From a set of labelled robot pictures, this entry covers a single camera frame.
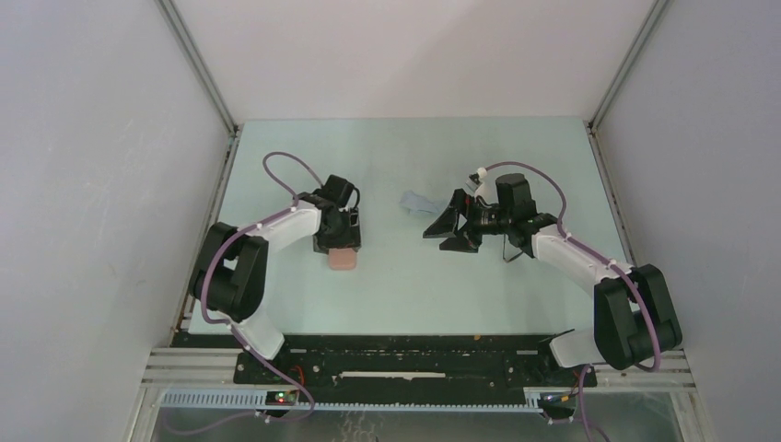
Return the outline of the pink glasses case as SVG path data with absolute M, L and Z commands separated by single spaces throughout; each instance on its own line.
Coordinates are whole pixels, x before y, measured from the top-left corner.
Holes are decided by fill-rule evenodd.
M 329 249 L 327 263 L 334 271 L 352 271 L 357 266 L 357 251 L 353 248 Z

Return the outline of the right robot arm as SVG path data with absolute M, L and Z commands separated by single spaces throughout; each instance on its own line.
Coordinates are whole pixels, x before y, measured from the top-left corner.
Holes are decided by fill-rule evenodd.
M 541 381 L 558 385 L 575 366 L 632 366 L 651 370 L 662 353 L 682 344 L 682 329 L 663 272 L 652 264 L 632 266 L 608 259 L 565 231 L 558 217 L 538 211 L 521 173 L 495 179 L 497 200 L 483 196 L 484 170 L 470 177 L 472 192 L 457 189 L 424 231 L 442 251 L 476 253 L 487 235 L 500 236 L 521 253 L 552 265 L 591 299 L 593 321 L 543 345 L 535 361 Z

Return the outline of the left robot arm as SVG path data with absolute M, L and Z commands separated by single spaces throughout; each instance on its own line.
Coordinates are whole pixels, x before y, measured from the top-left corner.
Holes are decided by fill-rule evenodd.
M 269 259 L 303 238 L 326 255 L 335 271 L 357 266 L 361 247 L 360 191 L 331 175 L 313 192 L 294 196 L 290 207 L 246 226 L 217 222 L 209 227 L 193 267 L 188 293 L 198 300 L 208 324 L 222 325 L 248 352 L 258 355 L 256 372 L 280 383 L 291 371 L 280 352 L 285 337 L 262 302 Z

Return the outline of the black sunglasses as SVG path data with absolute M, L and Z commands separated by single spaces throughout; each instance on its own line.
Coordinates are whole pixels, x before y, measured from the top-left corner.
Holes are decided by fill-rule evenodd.
M 513 262 L 524 255 L 534 258 L 529 236 L 503 236 L 502 260 L 504 263 Z

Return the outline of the light blue cleaning cloth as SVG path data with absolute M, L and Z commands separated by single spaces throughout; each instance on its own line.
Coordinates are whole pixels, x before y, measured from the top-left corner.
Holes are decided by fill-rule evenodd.
M 433 201 L 413 191 L 406 191 L 402 194 L 399 205 L 410 214 L 439 215 L 447 206 L 447 203 Z

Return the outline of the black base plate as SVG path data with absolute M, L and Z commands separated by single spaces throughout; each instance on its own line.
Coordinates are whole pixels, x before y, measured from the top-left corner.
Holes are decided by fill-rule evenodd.
M 271 364 L 238 355 L 234 383 L 299 381 L 315 402 L 525 404 L 526 392 L 577 387 L 580 368 L 561 368 L 543 351 L 545 334 L 293 334 Z

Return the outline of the aluminium frame rail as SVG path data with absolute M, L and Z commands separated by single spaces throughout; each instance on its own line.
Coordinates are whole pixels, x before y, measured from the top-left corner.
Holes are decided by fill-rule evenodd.
M 142 376 L 143 387 L 229 389 L 238 359 L 237 349 L 155 348 Z M 595 368 L 597 386 L 593 392 L 665 392 L 696 391 L 694 377 L 682 351 L 673 351 L 661 359 L 660 370 L 646 372 L 639 368 L 624 371 L 608 366 Z

